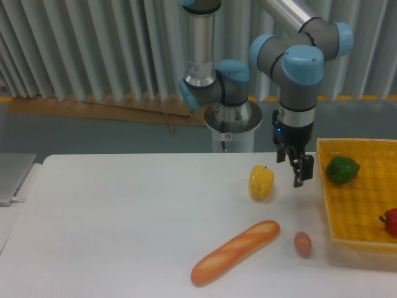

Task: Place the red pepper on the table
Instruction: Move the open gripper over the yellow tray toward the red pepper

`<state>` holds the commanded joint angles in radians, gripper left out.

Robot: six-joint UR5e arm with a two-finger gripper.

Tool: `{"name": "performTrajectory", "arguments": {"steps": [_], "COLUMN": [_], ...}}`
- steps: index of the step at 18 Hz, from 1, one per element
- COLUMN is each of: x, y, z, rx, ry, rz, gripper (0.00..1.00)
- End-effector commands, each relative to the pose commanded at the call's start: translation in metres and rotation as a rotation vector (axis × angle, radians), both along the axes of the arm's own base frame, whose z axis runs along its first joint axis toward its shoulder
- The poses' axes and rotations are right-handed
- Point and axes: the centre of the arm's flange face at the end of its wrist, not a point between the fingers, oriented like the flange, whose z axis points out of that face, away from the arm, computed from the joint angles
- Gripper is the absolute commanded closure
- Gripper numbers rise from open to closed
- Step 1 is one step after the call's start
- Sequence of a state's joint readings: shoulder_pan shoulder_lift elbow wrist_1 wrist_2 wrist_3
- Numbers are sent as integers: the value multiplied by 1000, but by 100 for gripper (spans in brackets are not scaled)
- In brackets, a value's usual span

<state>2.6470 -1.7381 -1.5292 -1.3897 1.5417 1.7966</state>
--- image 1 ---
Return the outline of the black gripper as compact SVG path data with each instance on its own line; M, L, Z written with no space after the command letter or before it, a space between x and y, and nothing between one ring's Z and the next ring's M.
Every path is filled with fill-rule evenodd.
M302 127L287 125L281 120L281 110L273 110L272 142L277 150L276 162L282 163L288 155L294 172L294 187L313 178L314 157L305 153L305 146L311 139L313 122Z

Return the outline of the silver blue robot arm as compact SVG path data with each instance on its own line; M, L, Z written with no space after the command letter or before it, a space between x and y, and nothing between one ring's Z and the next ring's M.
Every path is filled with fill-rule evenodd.
M277 161L288 160L295 187L313 176L314 159L305 151L311 138L324 63L348 54L354 44L351 27L329 23L299 1L261 1L290 37L258 36L251 44L251 63L280 87L273 111L272 141ZM215 13L220 1L181 1L188 14L187 69L179 81L191 109L207 106L206 123L221 133L252 130L261 122L259 108L248 101L250 74L239 60L213 63Z

